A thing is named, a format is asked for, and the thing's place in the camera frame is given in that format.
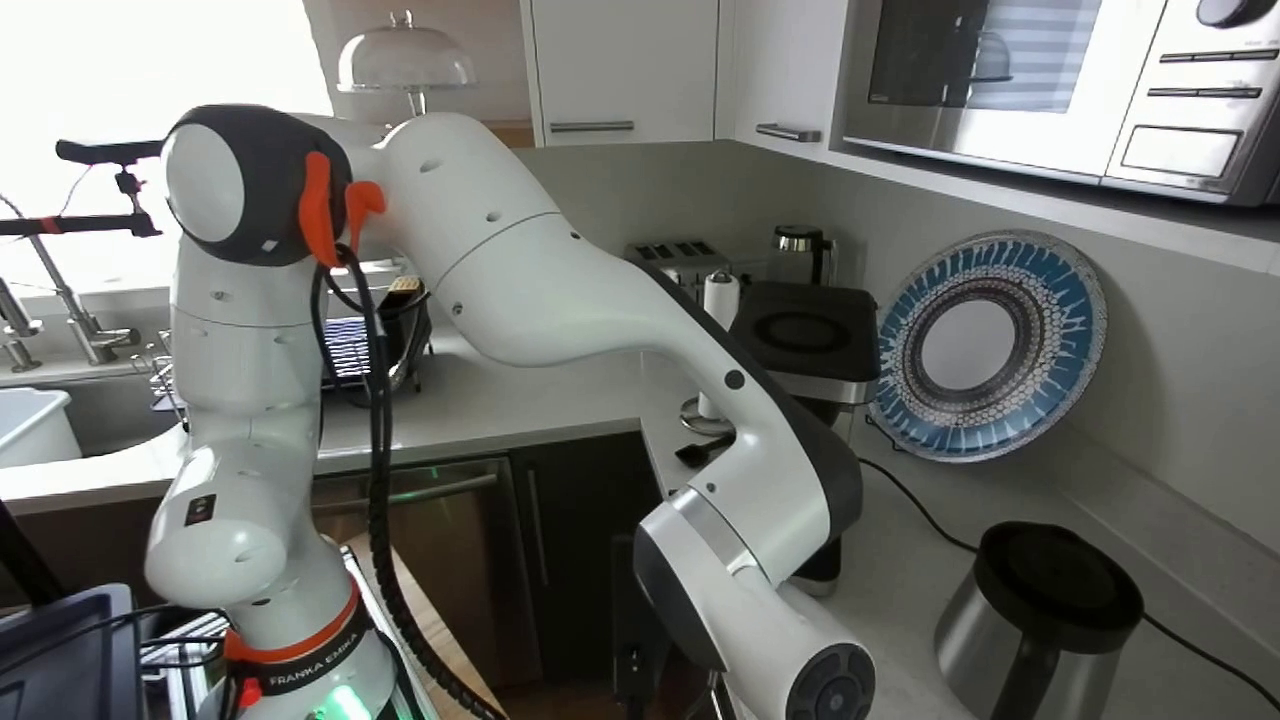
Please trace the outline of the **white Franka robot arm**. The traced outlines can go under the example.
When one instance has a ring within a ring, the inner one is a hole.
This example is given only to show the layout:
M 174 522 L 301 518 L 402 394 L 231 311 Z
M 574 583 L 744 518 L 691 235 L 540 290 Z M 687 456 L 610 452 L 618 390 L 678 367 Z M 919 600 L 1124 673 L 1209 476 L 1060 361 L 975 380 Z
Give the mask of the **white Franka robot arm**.
M 645 600 L 752 720 L 865 720 L 877 668 L 793 587 L 860 518 L 860 460 L 671 281 L 584 242 L 475 120 L 383 138 L 250 105 L 182 112 L 165 141 L 178 226 L 170 292 L 187 456 L 154 510 L 144 577 L 228 617 L 231 720 L 406 720 L 406 664 L 311 524 L 318 331 L 311 278 L 361 235 L 395 245 L 444 320 L 503 380 L 654 353 L 733 424 L 733 445 L 635 530 Z

